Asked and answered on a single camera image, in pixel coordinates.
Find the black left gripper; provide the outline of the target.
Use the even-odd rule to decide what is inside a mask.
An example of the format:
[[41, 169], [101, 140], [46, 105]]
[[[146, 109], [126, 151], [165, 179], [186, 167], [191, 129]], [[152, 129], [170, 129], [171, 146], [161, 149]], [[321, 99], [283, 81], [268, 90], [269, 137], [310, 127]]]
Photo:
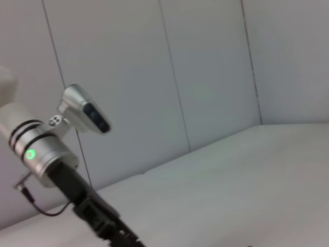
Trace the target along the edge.
[[120, 215], [68, 165], [60, 162], [48, 177], [74, 205], [75, 214], [85, 221], [109, 247], [146, 247], [120, 219]]

